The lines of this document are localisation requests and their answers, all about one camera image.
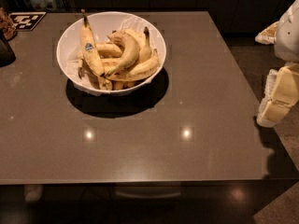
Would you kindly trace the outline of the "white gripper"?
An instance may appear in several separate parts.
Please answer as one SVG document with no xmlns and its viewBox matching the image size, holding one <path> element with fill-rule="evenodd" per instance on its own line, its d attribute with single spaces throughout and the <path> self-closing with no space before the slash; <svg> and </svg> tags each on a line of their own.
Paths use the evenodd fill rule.
<svg viewBox="0 0 299 224">
<path fill-rule="evenodd" d="M 274 43 L 278 22 L 272 23 L 255 36 L 255 41 Z M 257 123 L 272 128 L 279 124 L 299 101 L 299 64 L 286 63 L 278 71 L 271 69 L 266 78 L 264 98 L 261 100 Z"/>
</svg>

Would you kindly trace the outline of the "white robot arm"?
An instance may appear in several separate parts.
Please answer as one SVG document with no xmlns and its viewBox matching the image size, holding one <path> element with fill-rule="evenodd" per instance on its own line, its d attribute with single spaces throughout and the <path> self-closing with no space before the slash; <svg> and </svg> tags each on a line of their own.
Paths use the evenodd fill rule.
<svg viewBox="0 0 299 224">
<path fill-rule="evenodd" d="M 258 109 L 257 123 L 272 128 L 299 101 L 299 0 L 290 5 L 279 21 L 258 33 L 255 41 L 273 44 L 275 55 L 286 62 L 278 71 L 269 71 Z"/>
</svg>

